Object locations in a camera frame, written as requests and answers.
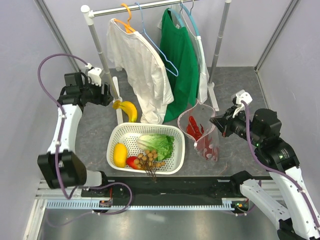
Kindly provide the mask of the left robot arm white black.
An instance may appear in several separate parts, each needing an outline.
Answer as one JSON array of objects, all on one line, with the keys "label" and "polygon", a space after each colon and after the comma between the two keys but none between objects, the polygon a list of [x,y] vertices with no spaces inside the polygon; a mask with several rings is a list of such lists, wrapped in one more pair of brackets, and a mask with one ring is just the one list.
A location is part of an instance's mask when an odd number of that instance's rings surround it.
[{"label": "left robot arm white black", "polygon": [[110,185],[101,171],[87,170],[75,153],[76,136],[87,103],[108,106],[113,97],[108,84],[102,83],[102,69],[94,67],[87,73],[67,73],[64,76],[58,102],[58,118],[52,142],[46,154],[39,155],[37,164],[51,189],[92,187],[99,197],[106,196]]}]

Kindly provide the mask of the red plastic lobster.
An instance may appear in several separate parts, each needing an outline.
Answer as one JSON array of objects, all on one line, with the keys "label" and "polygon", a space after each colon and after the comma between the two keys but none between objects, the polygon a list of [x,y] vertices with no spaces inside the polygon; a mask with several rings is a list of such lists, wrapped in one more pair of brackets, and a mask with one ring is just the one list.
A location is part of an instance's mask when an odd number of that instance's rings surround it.
[{"label": "red plastic lobster", "polygon": [[188,117],[186,132],[194,138],[194,149],[197,154],[207,161],[217,162],[219,158],[219,138],[216,129],[205,128],[202,124],[197,124],[195,118]]}]

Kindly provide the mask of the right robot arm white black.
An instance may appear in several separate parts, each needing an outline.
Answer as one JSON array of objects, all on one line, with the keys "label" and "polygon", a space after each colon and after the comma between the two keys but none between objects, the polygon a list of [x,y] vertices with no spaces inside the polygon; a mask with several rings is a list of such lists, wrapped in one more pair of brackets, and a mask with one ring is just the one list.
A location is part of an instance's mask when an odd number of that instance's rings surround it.
[{"label": "right robot arm white black", "polygon": [[285,202],[281,205],[247,171],[231,176],[229,191],[248,198],[274,225],[281,240],[318,240],[320,215],[313,204],[294,149],[280,137],[282,123],[277,113],[260,108],[250,119],[248,109],[233,116],[232,106],[225,114],[210,118],[223,137],[236,134],[247,141],[253,159],[271,176]]}]

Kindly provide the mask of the clear pink zip bag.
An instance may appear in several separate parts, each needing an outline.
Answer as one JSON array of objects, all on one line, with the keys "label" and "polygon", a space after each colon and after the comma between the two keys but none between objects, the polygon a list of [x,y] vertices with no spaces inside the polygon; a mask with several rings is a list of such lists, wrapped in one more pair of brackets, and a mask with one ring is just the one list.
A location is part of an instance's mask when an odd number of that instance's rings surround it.
[{"label": "clear pink zip bag", "polygon": [[215,116],[216,111],[213,107],[197,101],[177,119],[180,130],[193,141],[196,153],[213,162],[218,161],[220,152],[219,131],[210,122]]}]

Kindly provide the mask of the yellow banana bunch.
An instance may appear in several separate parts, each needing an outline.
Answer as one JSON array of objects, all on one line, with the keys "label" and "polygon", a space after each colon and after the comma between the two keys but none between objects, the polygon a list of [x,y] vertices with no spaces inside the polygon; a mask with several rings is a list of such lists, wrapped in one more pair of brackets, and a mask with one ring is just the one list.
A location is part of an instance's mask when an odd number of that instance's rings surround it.
[{"label": "yellow banana bunch", "polygon": [[135,123],[137,121],[138,111],[132,102],[116,100],[113,103],[112,107],[115,110],[121,109],[122,111],[124,111],[126,113],[126,115],[128,116],[128,121],[130,123]]}]

